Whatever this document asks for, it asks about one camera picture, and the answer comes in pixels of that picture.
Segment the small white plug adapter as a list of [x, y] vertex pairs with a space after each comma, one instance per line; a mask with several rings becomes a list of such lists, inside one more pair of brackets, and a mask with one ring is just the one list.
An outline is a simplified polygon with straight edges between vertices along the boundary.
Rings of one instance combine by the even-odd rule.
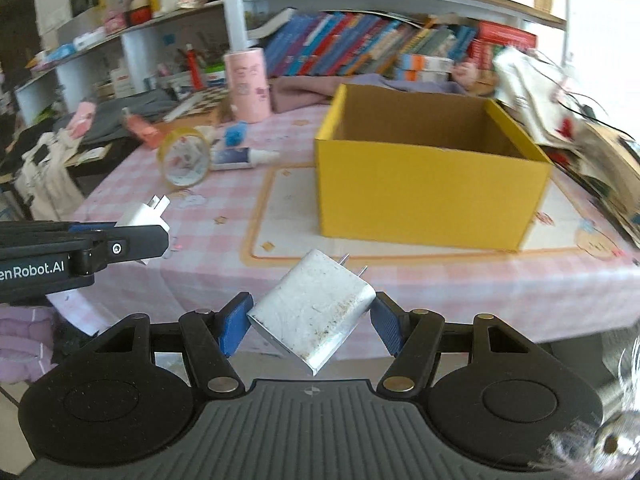
[[[115, 223], [115, 226], [152, 226], [157, 224], [168, 232], [170, 241], [170, 227], [163, 219], [163, 214], [169, 204], [170, 199], [167, 196], [158, 197], [154, 195], [147, 203], [130, 206], [122, 215], [122, 218]], [[148, 264], [151, 260], [146, 259], [138, 262]]]

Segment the large white charger block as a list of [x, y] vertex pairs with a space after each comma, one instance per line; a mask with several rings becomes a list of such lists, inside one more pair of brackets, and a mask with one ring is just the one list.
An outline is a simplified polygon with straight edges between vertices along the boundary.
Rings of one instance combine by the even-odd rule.
[[360, 275], [318, 249], [307, 252], [247, 317], [266, 341], [317, 375], [376, 296]]

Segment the yellow clear tape roll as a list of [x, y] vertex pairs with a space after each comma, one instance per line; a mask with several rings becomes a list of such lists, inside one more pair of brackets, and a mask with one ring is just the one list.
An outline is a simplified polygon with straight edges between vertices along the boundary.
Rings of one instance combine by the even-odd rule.
[[164, 180], [174, 188], [190, 188], [209, 173], [210, 143], [194, 128], [168, 133], [156, 153]]

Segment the blue white spray bottle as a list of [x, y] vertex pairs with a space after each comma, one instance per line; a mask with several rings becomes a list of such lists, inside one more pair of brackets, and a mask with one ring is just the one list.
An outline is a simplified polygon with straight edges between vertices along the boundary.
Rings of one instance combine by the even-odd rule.
[[212, 171], [250, 169], [272, 165], [279, 158], [278, 152], [256, 150], [256, 148], [224, 148], [212, 151], [209, 169]]

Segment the blue fuzzy pompom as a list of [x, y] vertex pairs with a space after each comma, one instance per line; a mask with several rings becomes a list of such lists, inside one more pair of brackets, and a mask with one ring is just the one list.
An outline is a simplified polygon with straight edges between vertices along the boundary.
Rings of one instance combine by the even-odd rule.
[[246, 137], [248, 125], [246, 122], [236, 122], [224, 130], [224, 145], [227, 148], [240, 146]]

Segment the white tote bag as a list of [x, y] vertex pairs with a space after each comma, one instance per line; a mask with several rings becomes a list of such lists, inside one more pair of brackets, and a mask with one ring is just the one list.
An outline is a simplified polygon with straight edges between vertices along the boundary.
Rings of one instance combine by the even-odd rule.
[[43, 133], [36, 146], [22, 155], [14, 185], [35, 220], [66, 220], [84, 202], [65, 167], [79, 144], [68, 130], [60, 129]]

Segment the pink checkered tablecloth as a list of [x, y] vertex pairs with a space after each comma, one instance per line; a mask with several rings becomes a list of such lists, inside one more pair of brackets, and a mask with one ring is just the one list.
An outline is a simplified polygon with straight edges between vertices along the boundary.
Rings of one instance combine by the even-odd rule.
[[557, 174], [520, 252], [340, 240], [319, 230], [314, 134], [321, 106], [254, 125], [248, 140], [279, 154], [273, 166], [216, 171], [170, 192], [155, 155], [137, 150], [78, 209], [82, 221], [116, 220], [166, 195], [170, 242], [163, 257], [109, 266], [90, 287], [51, 302], [87, 334], [145, 313], [155, 323], [222, 308], [248, 292], [255, 311], [244, 350], [268, 352], [288, 328], [314, 335], [349, 320], [342, 359], [384, 356], [368, 321], [370, 297], [467, 323], [489, 313], [527, 338], [548, 341], [634, 324], [639, 254], [621, 240], [585, 192]]

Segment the wooden chessboard box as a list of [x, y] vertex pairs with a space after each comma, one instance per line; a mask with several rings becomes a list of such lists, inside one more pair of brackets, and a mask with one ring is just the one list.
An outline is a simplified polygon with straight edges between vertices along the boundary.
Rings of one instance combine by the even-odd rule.
[[201, 115], [213, 110], [229, 95], [227, 88], [208, 88], [194, 92], [163, 117], [163, 122], [174, 122], [183, 117]]

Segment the yellow cardboard box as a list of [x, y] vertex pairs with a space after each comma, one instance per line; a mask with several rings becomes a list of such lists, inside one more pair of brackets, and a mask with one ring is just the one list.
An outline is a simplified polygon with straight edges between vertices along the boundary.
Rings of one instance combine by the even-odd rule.
[[552, 163], [493, 100], [343, 84], [314, 139], [322, 235], [516, 252]]

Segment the pink cylindrical container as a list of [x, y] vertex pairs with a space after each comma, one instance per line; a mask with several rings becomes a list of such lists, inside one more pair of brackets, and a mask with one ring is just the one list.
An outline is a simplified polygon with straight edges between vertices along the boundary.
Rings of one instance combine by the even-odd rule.
[[224, 56], [232, 115], [256, 124], [271, 115], [270, 90], [262, 48], [228, 52]]

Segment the pink purple cloth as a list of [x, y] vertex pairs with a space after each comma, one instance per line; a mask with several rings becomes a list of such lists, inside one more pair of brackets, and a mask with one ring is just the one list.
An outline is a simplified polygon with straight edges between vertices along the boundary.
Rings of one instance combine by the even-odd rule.
[[286, 113], [299, 108], [330, 102], [341, 84], [373, 86], [403, 92], [465, 94], [460, 84], [453, 81], [417, 82], [387, 79], [378, 74], [353, 77], [291, 76], [275, 79], [270, 84], [271, 109]]

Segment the stack of papers and books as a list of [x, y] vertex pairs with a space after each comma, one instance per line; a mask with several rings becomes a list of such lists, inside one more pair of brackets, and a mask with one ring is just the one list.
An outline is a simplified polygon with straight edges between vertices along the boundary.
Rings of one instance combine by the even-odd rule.
[[533, 50], [494, 58], [498, 96], [529, 136], [594, 196], [627, 240], [639, 244], [639, 141], [599, 118], [593, 99], [570, 88], [570, 73]]

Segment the pink pig plush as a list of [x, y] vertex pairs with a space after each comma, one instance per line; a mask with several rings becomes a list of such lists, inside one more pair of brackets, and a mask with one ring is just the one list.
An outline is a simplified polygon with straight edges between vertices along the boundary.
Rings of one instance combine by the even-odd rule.
[[465, 91], [472, 91], [478, 81], [478, 68], [470, 61], [457, 63], [451, 70], [451, 80]]

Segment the row of leaning books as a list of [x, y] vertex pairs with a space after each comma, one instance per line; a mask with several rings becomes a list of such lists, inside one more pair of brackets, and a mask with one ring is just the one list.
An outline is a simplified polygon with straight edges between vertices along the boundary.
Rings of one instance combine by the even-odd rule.
[[270, 78], [379, 74], [408, 81], [448, 78], [450, 73], [401, 70], [405, 53], [469, 58], [477, 27], [457, 16], [436, 16], [419, 24], [373, 11], [300, 13], [285, 9], [265, 24], [264, 52]]

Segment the red thick dictionary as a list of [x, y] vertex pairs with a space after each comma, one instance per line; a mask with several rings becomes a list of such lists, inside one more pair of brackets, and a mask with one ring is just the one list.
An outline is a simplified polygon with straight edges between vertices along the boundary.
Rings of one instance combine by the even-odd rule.
[[508, 25], [495, 22], [480, 21], [477, 29], [477, 39], [498, 44], [501, 47], [512, 46], [518, 50], [536, 49], [537, 36]]

